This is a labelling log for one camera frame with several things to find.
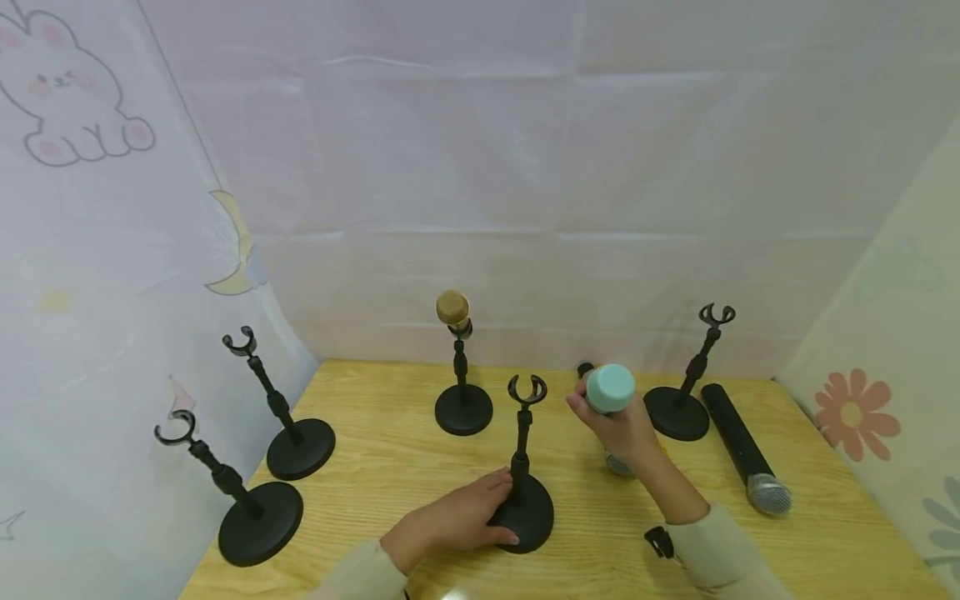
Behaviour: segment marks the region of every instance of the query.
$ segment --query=mint green microphone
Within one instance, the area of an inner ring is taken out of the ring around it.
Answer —
[[[601,415],[619,413],[627,408],[636,393],[634,375],[623,365],[604,365],[595,369],[590,363],[577,367],[577,374],[587,378],[587,392],[584,398],[590,408]],[[630,476],[634,473],[626,463],[607,452],[607,467],[617,475]]]

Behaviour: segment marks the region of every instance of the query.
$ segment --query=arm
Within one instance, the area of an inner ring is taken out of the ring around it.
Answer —
[[[438,550],[516,544],[516,534],[487,521],[513,488],[508,468],[402,518],[380,541],[355,547],[305,600],[402,600],[407,577]]]
[[[584,400],[585,391],[586,377],[567,403],[657,503],[676,557],[694,587],[706,598],[720,600],[791,600],[727,511],[707,503],[660,449],[643,402],[634,396],[623,411],[600,415]]]

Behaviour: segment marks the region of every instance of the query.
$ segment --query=sleeve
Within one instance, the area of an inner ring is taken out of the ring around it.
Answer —
[[[667,525],[674,553],[706,598],[792,600],[753,542],[718,504],[696,523]]]
[[[378,540],[353,548],[303,600],[404,600],[406,576]]]

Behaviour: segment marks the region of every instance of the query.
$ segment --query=hand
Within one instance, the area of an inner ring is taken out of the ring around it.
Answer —
[[[640,398],[634,394],[627,408],[612,415],[601,415],[590,408],[584,399],[589,375],[590,373],[585,374],[577,383],[574,393],[566,397],[566,403],[593,431],[607,451],[634,470],[647,458],[661,455],[657,434],[650,422],[650,415],[647,414],[647,407]]]
[[[407,575],[435,550],[474,550],[498,543],[515,545],[519,538],[514,532],[506,527],[487,526],[513,486],[506,467],[484,475],[405,516],[380,540],[380,545]]]

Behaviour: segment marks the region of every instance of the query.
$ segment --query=black clip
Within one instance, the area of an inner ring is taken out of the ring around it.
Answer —
[[[229,348],[229,350],[233,352],[234,356],[246,356],[248,358],[253,357],[253,353],[256,351],[256,338],[253,337],[253,329],[249,325],[244,325],[240,327],[240,333],[243,333],[247,336],[246,344],[243,346],[234,346],[233,338],[225,335],[223,339],[224,346]]]
[[[178,410],[170,413],[168,419],[186,421],[186,433],[178,438],[164,438],[163,434],[160,433],[160,426],[156,425],[154,427],[154,437],[157,441],[163,445],[192,444],[193,430],[197,428],[197,418],[193,416],[193,413],[186,410]]]
[[[700,320],[708,324],[711,329],[719,329],[720,325],[727,324],[736,318],[736,311],[732,306],[723,307],[723,317],[717,319],[713,316],[713,302],[700,309]]]
[[[519,402],[521,406],[532,406],[546,398],[546,383],[540,379],[539,375],[530,375],[530,383],[533,384],[533,391],[526,398],[521,398],[516,394],[516,383],[519,379],[519,375],[514,375],[510,383],[507,384],[507,393],[510,394],[511,398]]]
[[[650,542],[658,557],[662,559],[672,559],[674,557],[673,540],[670,539],[670,534],[666,533],[666,530],[662,527],[654,527],[643,534],[643,538]]]

